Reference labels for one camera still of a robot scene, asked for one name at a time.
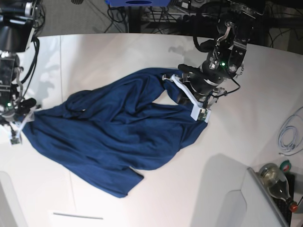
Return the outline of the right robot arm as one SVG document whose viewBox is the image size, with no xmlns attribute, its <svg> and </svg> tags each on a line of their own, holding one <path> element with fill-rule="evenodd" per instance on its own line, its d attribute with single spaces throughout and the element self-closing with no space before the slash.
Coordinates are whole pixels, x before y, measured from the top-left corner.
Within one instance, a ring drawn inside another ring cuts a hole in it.
<svg viewBox="0 0 303 227">
<path fill-rule="evenodd" d="M 31 43 L 38 47 L 34 36 L 39 13 L 39 0 L 2 0 L 0 2 L 0 123 L 15 121 L 29 109 L 23 104 L 24 83 L 34 72 L 37 55 L 23 79 L 18 53 L 25 52 Z"/>
</svg>

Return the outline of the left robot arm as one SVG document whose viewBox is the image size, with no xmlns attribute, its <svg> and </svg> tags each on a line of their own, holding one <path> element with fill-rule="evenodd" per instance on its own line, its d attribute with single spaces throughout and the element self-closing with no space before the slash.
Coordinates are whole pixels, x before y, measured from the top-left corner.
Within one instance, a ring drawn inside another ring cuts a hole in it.
<svg viewBox="0 0 303 227">
<path fill-rule="evenodd" d="M 214 39 L 198 42 L 198 30 L 208 18 L 209 7 L 217 6 L 216 16 L 210 19 L 215 23 L 218 34 Z M 207 54 L 199 67 L 178 65 L 182 72 L 181 83 L 193 94 L 194 98 L 209 106 L 209 99 L 218 99 L 229 94 L 219 93 L 219 85 L 225 79 L 234 80 L 237 70 L 243 68 L 243 60 L 251 34 L 263 15 L 263 0 L 220 0 L 207 2 L 196 10 L 193 20 L 193 41 L 196 49 Z"/>
</svg>

